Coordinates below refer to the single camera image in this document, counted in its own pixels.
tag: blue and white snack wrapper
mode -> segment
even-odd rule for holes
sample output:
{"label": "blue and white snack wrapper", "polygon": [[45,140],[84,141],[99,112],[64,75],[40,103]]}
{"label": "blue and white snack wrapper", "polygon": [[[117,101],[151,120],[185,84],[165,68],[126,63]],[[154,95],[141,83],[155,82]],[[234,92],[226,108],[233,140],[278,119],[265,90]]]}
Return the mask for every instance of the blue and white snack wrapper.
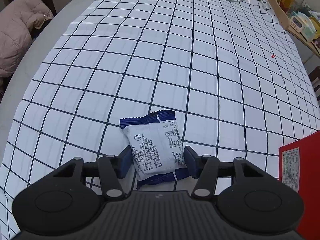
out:
{"label": "blue and white snack wrapper", "polygon": [[172,110],[161,110],[144,117],[120,119],[137,171],[137,189],[189,176],[183,146]]}

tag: pink puffer jacket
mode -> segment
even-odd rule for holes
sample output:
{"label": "pink puffer jacket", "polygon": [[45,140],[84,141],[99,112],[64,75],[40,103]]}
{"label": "pink puffer jacket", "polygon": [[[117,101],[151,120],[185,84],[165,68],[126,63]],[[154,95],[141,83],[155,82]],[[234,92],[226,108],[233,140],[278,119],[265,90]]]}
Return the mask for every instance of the pink puffer jacket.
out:
{"label": "pink puffer jacket", "polygon": [[40,29],[53,14],[41,0],[14,0],[0,12],[0,78],[11,76]]}

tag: nutrition facts table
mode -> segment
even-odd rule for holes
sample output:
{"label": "nutrition facts table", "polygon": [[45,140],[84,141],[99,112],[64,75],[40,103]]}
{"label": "nutrition facts table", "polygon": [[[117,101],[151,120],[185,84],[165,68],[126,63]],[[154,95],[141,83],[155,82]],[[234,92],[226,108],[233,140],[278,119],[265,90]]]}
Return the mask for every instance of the nutrition facts table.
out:
{"label": "nutrition facts table", "polygon": [[294,191],[299,190],[299,148],[282,152],[282,182]]}

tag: small red object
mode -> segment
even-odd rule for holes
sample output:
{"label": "small red object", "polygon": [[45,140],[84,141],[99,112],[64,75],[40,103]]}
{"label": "small red object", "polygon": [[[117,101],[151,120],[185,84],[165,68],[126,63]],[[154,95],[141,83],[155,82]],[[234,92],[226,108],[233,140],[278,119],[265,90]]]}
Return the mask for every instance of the small red object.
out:
{"label": "small red object", "polygon": [[320,131],[279,148],[279,180],[303,199],[297,232],[306,240],[319,240],[320,236],[319,142]]}

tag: tablecloth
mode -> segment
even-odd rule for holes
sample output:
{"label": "tablecloth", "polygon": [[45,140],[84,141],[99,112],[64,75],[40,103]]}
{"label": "tablecloth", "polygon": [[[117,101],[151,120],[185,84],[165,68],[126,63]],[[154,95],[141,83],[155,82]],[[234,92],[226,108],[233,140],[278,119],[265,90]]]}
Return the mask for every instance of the tablecloth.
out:
{"label": "tablecloth", "polygon": [[[119,120],[175,111],[183,146],[275,178],[278,148],[320,129],[295,44],[267,0],[95,0],[72,22],[28,86],[0,167],[0,226],[19,232],[13,198],[80,156],[118,155]],[[120,183],[136,189],[133,167]],[[191,177],[140,190],[188,190]],[[219,178],[216,194],[231,185]],[[87,186],[100,193],[99,179]]]}

